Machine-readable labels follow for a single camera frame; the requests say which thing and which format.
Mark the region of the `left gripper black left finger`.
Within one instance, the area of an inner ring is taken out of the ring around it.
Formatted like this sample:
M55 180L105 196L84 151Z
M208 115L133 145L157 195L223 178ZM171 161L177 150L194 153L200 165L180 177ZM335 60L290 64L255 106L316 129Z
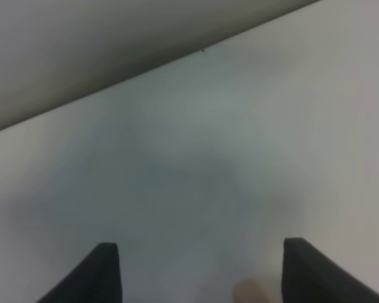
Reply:
M100 243L40 302L123 301L119 250L113 242Z

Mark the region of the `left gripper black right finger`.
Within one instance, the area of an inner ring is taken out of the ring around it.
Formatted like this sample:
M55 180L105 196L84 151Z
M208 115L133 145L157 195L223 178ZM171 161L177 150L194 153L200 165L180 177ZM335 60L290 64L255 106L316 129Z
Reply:
M283 302L379 302L379 294L354 278L303 238L286 238L282 262Z

